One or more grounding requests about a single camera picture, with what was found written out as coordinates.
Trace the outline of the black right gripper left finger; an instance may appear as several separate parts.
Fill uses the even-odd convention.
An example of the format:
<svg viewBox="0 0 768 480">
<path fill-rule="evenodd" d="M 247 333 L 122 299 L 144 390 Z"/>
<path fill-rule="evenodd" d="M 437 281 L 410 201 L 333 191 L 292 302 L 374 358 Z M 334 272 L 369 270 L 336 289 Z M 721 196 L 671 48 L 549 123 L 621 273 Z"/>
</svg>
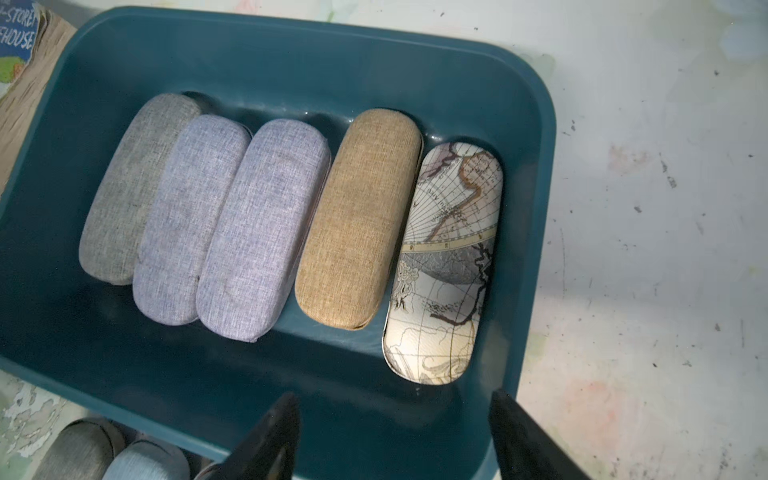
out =
<svg viewBox="0 0 768 480">
<path fill-rule="evenodd" d="M 298 397 L 283 394 L 210 479 L 292 479 L 301 433 Z"/>
</svg>

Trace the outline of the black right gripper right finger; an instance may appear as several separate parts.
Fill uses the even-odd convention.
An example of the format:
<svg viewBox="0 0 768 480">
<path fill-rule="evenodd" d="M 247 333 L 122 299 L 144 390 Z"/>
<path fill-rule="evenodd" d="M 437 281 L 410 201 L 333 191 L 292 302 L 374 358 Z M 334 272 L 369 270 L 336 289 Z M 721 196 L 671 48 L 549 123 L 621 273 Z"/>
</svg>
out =
<svg viewBox="0 0 768 480">
<path fill-rule="evenodd" d="M 505 390 L 492 393 L 488 421 L 502 479 L 588 479 Z"/>
</svg>

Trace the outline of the world map glasses case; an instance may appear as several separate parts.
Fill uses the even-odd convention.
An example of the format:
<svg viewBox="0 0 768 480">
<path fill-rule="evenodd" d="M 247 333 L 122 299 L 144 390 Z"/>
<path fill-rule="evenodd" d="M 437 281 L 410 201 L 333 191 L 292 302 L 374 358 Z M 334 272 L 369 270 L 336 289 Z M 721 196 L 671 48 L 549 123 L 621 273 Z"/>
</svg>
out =
<svg viewBox="0 0 768 480">
<path fill-rule="evenodd" d="M 382 336 L 388 366 L 424 385 L 467 370 L 489 290 L 503 172 L 488 150 L 448 142 L 418 174 Z"/>
</svg>

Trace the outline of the tan fabric glasses case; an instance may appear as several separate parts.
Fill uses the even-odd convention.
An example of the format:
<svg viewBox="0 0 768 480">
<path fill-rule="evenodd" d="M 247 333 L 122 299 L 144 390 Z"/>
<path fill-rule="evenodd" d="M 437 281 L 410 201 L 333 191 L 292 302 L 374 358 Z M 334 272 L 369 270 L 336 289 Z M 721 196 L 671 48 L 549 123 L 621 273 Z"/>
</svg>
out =
<svg viewBox="0 0 768 480">
<path fill-rule="evenodd" d="M 318 203 L 295 282 L 301 310 L 338 329 L 376 315 L 423 147 L 413 120 L 370 109 L 350 124 Z"/>
</svg>

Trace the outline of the lilac fabric glasses case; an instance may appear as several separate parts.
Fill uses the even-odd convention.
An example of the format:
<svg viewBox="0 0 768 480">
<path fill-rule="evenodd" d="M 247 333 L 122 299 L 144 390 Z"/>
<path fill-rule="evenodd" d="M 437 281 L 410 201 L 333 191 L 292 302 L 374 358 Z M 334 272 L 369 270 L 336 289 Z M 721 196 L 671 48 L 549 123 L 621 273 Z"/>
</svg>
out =
<svg viewBox="0 0 768 480">
<path fill-rule="evenodd" d="M 180 326 L 198 318 L 203 264 L 250 140 L 243 125 L 209 114 L 180 133 L 161 176 L 134 270 L 135 303 L 151 320 Z"/>
<path fill-rule="evenodd" d="M 278 320 L 330 169 L 326 138 L 289 119 L 254 135 L 223 206 L 198 286 L 211 331 L 253 343 Z"/>
</svg>

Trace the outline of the grey fabric glasses case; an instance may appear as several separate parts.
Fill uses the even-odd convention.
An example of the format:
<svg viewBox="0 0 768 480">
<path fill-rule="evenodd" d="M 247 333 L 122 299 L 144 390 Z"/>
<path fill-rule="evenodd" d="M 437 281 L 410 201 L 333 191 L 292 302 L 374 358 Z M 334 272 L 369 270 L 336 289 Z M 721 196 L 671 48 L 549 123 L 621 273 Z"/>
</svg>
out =
<svg viewBox="0 0 768 480">
<path fill-rule="evenodd" d="M 183 129 L 202 114 L 174 93 L 145 103 L 123 134 L 82 230 L 78 258 L 90 276 L 112 285 L 133 281 L 138 248 L 166 161 Z"/>
</svg>

